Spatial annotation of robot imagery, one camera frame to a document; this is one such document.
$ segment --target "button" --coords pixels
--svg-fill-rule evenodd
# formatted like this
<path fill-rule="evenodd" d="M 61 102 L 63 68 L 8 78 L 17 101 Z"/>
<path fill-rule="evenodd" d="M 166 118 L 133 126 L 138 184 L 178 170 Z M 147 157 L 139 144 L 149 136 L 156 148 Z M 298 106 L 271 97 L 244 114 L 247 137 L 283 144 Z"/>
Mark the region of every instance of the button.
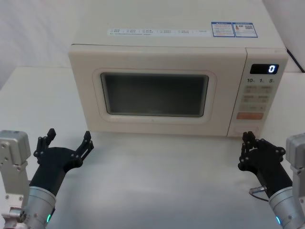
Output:
<path fill-rule="evenodd" d="M 250 112 L 239 112 L 236 119 L 244 120 L 261 120 L 263 119 L 264 113 L 250 113 Z"/>
<path fill-rule="evenodd" d="M 270 94 L 272 92 L 272 86 L 260 86 L 258 87 L 257 91 L 260 94 Z"/>
<path fill-rule="evenodd" d="M 248 112 L 264 112 L 266 110 L 266 104 L 240 104 L 239 111 Z"/>
<path fill-rule="evenodd" d="M 259 95 L 256 99 L 256 102 L 258 103 L 267 103 L 269 101 L 268 95 Z"/>
<path fill-rule="evenodd" d="M 254 94 L 257 91 L 257 86 L 246 86 L 244 89 L 245 94 Z"/>
<path fill-rule="evenodd" d="M 244 95 L 242 98 L 242 103 L 254 102 L 254 95 Z"/>

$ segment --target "cable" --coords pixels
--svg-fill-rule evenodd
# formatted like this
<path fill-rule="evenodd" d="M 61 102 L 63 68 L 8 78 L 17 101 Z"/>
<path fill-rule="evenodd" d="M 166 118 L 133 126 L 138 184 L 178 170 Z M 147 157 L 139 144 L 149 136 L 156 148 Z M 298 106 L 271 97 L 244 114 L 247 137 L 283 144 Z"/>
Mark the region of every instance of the cable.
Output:
<path fill-rule="evenodd" d="M 249 189 L 249 194 L 250 194 L 251 196 L 253 196 L 254 198 L 257 198 L 257 199 L 260 199 L 260 200 L 269 202 L 267 199 L 260 198 L 260 197 L 258 197 L 258 196 L 256 196 L 256 195 L 254 195 L 255 193 L 265 192 L 266 190 L 267 190 L 267 188 L 266 188 L 265 186 L 255 187 L 255 188 Z"/>
<path fill-rule="evenodd" d="M 250 194 L 251 196 L 253 196 L 254 198 L 260 199 L 260 200 L 262 200 L 262 201 L 269 202 L 267 199 L 260 198 L 260 197 L 258 197 L 258 196 L 256 196 L 256 195 L 252 194 L 251 191 L 249 191 L 249 194 Z"/>
<path fill-rule="evenodd" d="M 302 68 L 302 66 L 299 64 L 299 62 L 296 60 L 296 58 L 293 56 L 293 54 L 287 49 L 287 53 L 291 56 L 291 58 L 294 60 L 295 64 L 299 67 L 302 73 L 305 73 L 305 70 Z"/>

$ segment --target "microwave top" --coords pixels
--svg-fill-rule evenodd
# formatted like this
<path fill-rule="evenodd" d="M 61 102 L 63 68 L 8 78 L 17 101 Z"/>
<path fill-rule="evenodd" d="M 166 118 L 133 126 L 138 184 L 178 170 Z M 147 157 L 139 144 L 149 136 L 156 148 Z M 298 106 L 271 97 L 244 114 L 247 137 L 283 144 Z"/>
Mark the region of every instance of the microwave top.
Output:
<path fill-rule="evenodd" d="M 285 48 L 262 0 L 92 0 L 73 44 Z"/>

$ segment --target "microwave window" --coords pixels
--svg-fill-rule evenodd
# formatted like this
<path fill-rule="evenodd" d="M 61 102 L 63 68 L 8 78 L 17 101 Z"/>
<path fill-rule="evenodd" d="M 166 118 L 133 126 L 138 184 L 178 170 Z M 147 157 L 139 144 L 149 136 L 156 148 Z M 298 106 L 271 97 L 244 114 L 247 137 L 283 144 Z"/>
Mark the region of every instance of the microwave window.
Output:
<path fill-rule="evenodd" d="M 207 75 L 102 73 L 111 115 L 201 117 Z"/>

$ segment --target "green indicator light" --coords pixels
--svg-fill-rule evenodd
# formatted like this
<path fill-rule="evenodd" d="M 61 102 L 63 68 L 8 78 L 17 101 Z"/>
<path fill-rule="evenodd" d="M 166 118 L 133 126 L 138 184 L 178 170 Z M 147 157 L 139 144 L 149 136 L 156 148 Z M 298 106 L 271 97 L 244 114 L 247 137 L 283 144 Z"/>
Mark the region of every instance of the green indicator light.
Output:
<path fill-rule="evenodd" d="M 51 214 L 48 215 L 48 217 L 47 217 L 47 223 L 50 221 L 50 219 L 51 219 Z"/>

